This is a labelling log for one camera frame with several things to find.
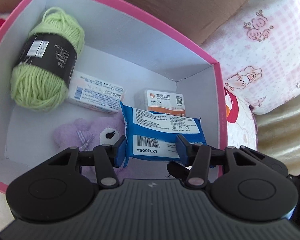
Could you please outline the beige satin blanket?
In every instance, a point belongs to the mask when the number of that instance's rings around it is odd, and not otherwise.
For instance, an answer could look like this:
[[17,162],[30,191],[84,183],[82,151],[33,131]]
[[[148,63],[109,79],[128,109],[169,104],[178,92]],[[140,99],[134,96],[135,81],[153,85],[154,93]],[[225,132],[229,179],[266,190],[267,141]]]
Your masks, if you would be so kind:
[[257,150],[300,174],[300,96],[265,115],[257,115]]

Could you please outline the blue wet wipes pack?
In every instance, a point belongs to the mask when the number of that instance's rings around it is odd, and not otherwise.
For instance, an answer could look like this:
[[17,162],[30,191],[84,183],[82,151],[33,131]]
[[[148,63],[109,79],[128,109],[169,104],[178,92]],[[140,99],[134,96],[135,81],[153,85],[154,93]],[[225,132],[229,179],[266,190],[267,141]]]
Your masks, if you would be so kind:
[[200,120],[182,116],[153,113],[120,103],[125,121],[126,162],[130,158],[146,161],[177,161],[190,163],[177,153],[177,136],[190,144],[206,144]]

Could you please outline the clear orange-white card box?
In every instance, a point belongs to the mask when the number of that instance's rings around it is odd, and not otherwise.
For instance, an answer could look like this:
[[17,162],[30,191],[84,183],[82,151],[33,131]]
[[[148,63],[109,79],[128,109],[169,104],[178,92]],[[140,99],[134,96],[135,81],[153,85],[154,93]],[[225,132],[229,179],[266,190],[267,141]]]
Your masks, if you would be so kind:
[[186,116],[183,94],[153,89],[143,89],[134,96],[135,107],[146,111],[176,116]]

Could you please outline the pink cardboard box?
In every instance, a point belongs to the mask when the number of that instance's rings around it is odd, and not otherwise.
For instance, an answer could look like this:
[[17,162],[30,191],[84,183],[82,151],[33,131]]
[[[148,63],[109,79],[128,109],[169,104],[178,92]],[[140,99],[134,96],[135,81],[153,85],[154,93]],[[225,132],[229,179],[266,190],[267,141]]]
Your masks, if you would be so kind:
[[145,88],[183,94],[186,113],[201,118],[207,143],[227,145],[224,89],[219,63],[187,37],[123,0],[23,0],[0,28],[0,192],[27,169],[57,151],[53,130],[97,112],[63,103],[51,112],[16,106],[11,70],[29,32],[50,7],[78,20],[85,46],[76,69],[124,88],[123,101]]

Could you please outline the purple plush toy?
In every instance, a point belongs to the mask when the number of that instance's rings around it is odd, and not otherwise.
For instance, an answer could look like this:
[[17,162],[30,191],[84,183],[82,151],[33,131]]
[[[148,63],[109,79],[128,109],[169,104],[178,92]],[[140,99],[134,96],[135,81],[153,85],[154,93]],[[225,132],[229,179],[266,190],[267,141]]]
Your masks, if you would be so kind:
[[99,117],[93,121],[77,119],[63,124],[53,132],[59,150],[76,146],[80,151],[91,151],[102,144],[114,145],[125,135],[125,122],[121,113]]

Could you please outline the pink checked cartoon pillow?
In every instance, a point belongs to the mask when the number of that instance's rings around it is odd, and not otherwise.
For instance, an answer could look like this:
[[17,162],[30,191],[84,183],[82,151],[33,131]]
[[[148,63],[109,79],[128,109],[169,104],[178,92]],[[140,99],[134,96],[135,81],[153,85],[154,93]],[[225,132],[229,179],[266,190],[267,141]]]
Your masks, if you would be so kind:
[[249,0],[202,48],[224,87],[266,114],[300,95],[300,0]]

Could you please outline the small white medicine box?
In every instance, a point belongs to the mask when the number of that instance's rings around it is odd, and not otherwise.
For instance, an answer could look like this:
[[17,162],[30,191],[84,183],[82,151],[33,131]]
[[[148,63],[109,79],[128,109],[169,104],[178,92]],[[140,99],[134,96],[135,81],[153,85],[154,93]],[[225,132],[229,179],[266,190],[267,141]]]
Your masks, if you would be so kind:
[[120,110],[123,93],[121,86],[74,71],[66,100],[93,111],[115,114]]

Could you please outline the white red bear quilt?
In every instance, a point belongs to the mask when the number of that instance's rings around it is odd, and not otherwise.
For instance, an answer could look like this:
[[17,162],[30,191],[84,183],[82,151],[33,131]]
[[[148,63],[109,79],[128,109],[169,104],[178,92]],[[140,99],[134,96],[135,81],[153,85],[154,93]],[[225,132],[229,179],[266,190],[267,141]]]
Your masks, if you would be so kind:
[[[228,142],[234,146],[245,145],[252,149],[256,148],[256,128],[255,120],[248,104],[241,99],[236,98],[230,92],[225,93],[226,103],[226,119]],[[108,126],[113,120],[114,115],[102,112],[91,111],[89,109],[75,106],[70,103],[64,103],[59,107],[58,111],[74,110],[69,118],[62,120],[55,111],[50,113],[37,113],[25,110],[18,117],[26,128],[31,128],[30,118],[44,117],[40,124],[47,124],[51,121],[47,129],[41,128],[43,138],[47,141],[49,150],[39,153],[26,152],[22,154],[9,153],[5,159],[0,160],[0,231],[2,231],[14,218],[6,202],[5,192],[8,184],[15,178],[29,171],[31,168],[46,161],[56,153],[69,147],[71,142],[78,139],[70,139],[70,137],[62,138],[64,135],[62,129],[68,128],[72,131],[85,131],[92,129],[94,126],[103,122],[104,126]]]

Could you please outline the green yarn skein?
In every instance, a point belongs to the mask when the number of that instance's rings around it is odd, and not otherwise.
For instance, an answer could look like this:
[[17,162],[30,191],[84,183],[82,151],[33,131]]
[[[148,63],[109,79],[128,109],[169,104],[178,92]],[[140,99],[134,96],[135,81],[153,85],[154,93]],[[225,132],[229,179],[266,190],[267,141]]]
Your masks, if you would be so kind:
[[84,42],[85,32],[74,17],[59,7],[47,9],[30,31],[12,69],[15,103],[43,112],[61,105]]

